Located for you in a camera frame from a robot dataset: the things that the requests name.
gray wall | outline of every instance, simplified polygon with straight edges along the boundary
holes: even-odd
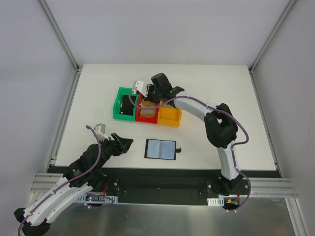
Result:
[[[315,235],[315,1],[300,0],[254,72],[276,155]]]
[[[250,65],[288,0],[47,0],[79,64]]]
[[[74,72],[35,0],[0,1],[0,231],[16,235]]]

gray floor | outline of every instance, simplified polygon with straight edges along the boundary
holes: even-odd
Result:
[[[221,207],[72,205],[45,236],[292,236],[284,199],[250,198],[237,213]]]

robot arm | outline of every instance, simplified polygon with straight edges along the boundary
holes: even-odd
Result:
[[[238,164],[236,158],[234,163],[231,150],[238,131],[237,124],[229,116],[219,112],[224,111],[232,115],[229,107],[224,103],[212,106],[190,96],[181,87],[173,88],[163,73],[153,76],[151,80],[153,84],[146,86],[144,82],[136,81],[134,91],[143,94],[144,100],[156,104],[160,101],[168,102],[172,107],[185,110],[205,123],[207,138],[218,149],[221,162],[221,179],[212,189],[218,194],[228,196],[243,178],[236,170]]]
[[[132,139],[119,137],[116,133],[111,134],[113,139],[107,138],[103,124],[97,125],[94,130],[94,135],[102,138],[99,158],[98,144],[90,145],[78,160],[69,165],[67,172],[41,199],[28,208],[19,208],[14,212],[25,236],[44,235],[50,224],[80,196],[93,189],[103,190],[108,179],[101,167],[111,156],[126,153],[133,142]]]

white table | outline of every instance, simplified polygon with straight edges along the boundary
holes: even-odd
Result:
[[[219,105],[226,103],[246,128],[250,141],[237,146],[243,170],[275,170],[274,160],[246,66],[171,64],[85,64],[75,92],[56,166],[67,166],[95,143],[91,131],[106,124],[106,134],[116,132],[134,139],[127,154],[111,157],[104,165],[112,168],[220,169],[217,149],[207,137],[205,125],[183,111],[180,127],[128,122],[113,119],[113,105],[119,87],[133,86],[136,80],[150,82],[163,72],[172,86],[181,86],[191,95]],[[237,141],[244,140],[241,130]],[[175,161],[144,158],[146,139],[174,140],[182,152]]]

yellow bin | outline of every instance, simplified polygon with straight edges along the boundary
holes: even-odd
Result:
[[[158,109],[157,123],[178,127],[181,124],[182,110],[169,105]]]

